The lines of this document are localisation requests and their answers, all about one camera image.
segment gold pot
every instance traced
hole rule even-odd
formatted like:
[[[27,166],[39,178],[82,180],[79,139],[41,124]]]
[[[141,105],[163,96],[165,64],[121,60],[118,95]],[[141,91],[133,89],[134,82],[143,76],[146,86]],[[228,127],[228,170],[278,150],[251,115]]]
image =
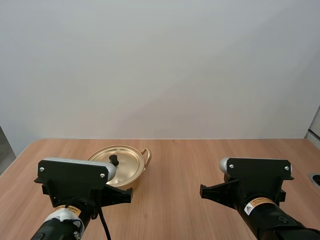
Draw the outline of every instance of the gold pot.
[[[152,153],[148,148],[139,152],[131,146],[107,146],[95,152],[88,160],[97,162],[112,162],[116,167],[115,176],[106,184],[121,190],[133,188],[135,190],[140,182],[140,175],[148,167]]]

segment wood grain tabletop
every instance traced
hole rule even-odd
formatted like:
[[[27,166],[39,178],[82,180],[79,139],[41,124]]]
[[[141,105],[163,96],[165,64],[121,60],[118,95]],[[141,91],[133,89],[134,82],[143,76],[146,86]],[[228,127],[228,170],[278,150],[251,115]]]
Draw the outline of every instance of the wood grain tabletop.
[[[110,145],[149,148],[153,155],[132,203],[103,208],[112,240],[254,240],[237,211],[200,197],[200,184],[223,182],[224,157],[289,160],[295,179],[283,183],[286,201],[280,207],[306,227],[320,229],[320,189],[308,178],[320,173],[320,150],[306,139],[41,139],[0,176],[0,238],[28,240],[53,212],[49,196],[34,183],[39,161],[87,160]],[[99,218],[90,221],[83,239],[106,239]]]

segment black knob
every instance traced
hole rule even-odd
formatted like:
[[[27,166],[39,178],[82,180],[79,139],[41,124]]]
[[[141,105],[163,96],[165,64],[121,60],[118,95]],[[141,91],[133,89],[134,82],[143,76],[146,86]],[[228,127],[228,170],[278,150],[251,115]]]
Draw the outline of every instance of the black knob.
[[[113,164],[115,167],[119,165],[118,156],[117,155],[111,155],[109,157],[110,163]]]

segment white tape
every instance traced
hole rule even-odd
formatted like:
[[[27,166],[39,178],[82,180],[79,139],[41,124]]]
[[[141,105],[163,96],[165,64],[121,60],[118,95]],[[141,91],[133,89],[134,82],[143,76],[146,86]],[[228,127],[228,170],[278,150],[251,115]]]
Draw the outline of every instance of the white tape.
[[[81,231],[81,237],[83,236],[83,234],[85,233],[85,225],[84,223],[82,222],[82,220],[77,216],[75,215],[72,211],[68,210],[67,208],[63,207],[53,213],[51,213],[45,220],[44,222],[46,221],[49,221],[51,219],[58,219],[60,222],[63,222],[64,220],[76,220],[73,222],[74,225],[76,225],[78,228],[80,226],[82,226],[82,231]]]

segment yellow label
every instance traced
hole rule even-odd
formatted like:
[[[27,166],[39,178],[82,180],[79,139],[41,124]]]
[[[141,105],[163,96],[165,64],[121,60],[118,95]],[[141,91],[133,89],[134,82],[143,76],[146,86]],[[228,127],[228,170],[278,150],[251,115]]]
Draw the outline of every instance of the yellow label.
[[[271,199],[266,197],[258,197],[253,200],[251,200],[244,208],[244,211],[246,214],[250,215],[250,213],[253,211],[253,209],[256,206],[259,206],[261,204],[275,204]]]
[[[60,205],[60,206],[57,206],[55,208],[55,210],[59,210],[59,209],[62,209],[64,208],[66,205]],[[79,208],[76,208],[75,206],[68,206],[68,210],[70,210],[71,212],[73,212],[77,217],[79,217],[81,211]]]

